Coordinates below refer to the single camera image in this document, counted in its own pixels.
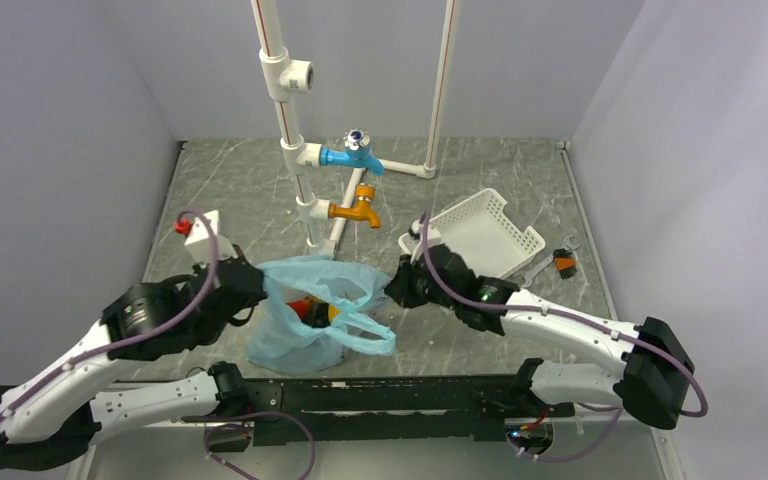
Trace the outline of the light blue plastic bag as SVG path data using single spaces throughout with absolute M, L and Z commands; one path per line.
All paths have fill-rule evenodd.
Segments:
M 391 278 L 379 269 L 323 256 L 297 256 L 262 263 L 268 297 L 259 306 L 247 347 L 250 363 L 281 374 L 315 373 L 338 365 L 346 351 L 389 356 L 396 334 L 372 312 L 388 297 Z M 310 297 L 315 309 L 305 321 L 287 306 Z M 340 314 L 330 324 L 327 305 Z

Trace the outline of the yellow fake fruit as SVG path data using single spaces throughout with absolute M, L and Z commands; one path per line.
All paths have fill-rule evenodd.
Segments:
M 334 322 L 334 320 L 339 314 L 340 314 L 340 310 L 336 306 L 332 304 L 327 305 L 326 315 L 327 315 L 327 320 L 330 324 Z

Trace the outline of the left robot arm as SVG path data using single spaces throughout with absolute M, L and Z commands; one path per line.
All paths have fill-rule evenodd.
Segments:
M 0 470 L 45 471 L 94 445 L 172 417 L 232 420 L 250 395 L 233 363 L 183 380 L 109 391 L 167 355 L 215 343 L 226 326 L 266 299 L 264 274 L 241 258 L 140 283 L 106 307 L 87 334 L 33 379 L 0 385 Z

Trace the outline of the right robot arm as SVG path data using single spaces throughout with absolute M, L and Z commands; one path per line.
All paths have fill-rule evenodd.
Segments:
M 477 275 L 440 244 L 400 257 L 385 294 L 403 308 L 434 304 L 473 330 L 553 343 L 578 357 L 562 365 L 526 359 L 511 384 L 517 411 L 534 415 L 572 403 L 619 407 L 654 428 L 672 430 L 698 387 L 690 356 L 664 321 L 599 318 L 545 300 L 505 279 Z

